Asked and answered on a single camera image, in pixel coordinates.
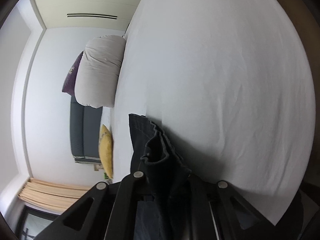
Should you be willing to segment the dark denim pants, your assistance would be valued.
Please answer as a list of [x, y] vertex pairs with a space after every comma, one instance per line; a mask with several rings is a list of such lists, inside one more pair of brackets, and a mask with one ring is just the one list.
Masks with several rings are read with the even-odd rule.
[[147, 178], [134, 239], [216, 239], [209, 198], [213, 185], [195, 175], [169, 138], [146, 116], [129, 114], [131, 172]]

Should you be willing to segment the dark nightstand with items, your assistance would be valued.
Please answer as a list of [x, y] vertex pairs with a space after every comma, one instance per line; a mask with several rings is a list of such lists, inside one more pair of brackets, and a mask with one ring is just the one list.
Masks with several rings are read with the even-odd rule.
[[103, 171], [103, 179], [107, 184], [113, 183], [113, 179], [107, 175], [106, 171], [104, 170], [101, 164], [94, 164], [93, 167], [96, 172]]

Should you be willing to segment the beige curtain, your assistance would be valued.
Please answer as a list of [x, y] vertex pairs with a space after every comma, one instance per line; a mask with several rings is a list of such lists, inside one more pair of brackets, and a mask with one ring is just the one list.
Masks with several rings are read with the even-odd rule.
[[18, 198], [48, 211], [65, 212], [89, 189], [87, 186], [56, 184], [30, 178], [22, 187]]

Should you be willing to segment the yellow cushion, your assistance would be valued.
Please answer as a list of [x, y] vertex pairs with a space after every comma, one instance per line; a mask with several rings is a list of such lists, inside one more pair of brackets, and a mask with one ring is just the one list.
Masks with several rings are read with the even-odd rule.
[[112, 134], [105, 125], [101, 126], [99, 145], [98, 145], [99, 157], [103, 169], [109, 179], [113, 178], [113, 142]]

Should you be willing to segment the purple pillow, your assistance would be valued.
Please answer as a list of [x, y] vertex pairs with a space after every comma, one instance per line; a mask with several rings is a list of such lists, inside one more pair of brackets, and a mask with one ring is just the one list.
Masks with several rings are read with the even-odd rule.
[[75, 62], [71, 66], [71, 68], [65, 78], [65, 81], [63, 83], [62, 92], [67, 93], [70, 96], [74, 96], [74, 87], [75, 87], [75, 82], [76, 82], [76, 76], [78, 73], [78, 69], [79, 69], [79, 65], [80, 65], [80, 61], [82, 59], [83, 53], [84, 52], [82, 51], [78, 55]]

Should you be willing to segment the beige duvet bundle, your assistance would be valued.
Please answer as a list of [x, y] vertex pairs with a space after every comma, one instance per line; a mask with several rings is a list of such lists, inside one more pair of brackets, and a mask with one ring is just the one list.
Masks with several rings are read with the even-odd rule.
[[117, 35], [88, 41], [74, 87], [79, 104], [93, 108], [114, 106], [125, 46], [125, 39]]

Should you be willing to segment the white bed mattress sheet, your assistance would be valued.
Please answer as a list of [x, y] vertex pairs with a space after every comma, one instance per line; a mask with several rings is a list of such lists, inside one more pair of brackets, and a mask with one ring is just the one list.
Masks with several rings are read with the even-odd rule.
[[202, 179], [236, 186], [271, 223], [311, 153], [315, 91], [277, 0], [141, 0], [113, 109], [113, 178], [130, 172], [129, 114], [163, 128]]

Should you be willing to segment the cream wardrobe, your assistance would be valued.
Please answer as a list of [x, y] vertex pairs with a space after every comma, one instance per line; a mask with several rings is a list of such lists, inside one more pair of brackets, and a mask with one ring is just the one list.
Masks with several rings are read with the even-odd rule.
[[35, 0], [47, 28], [125, 31], [141, 0]]

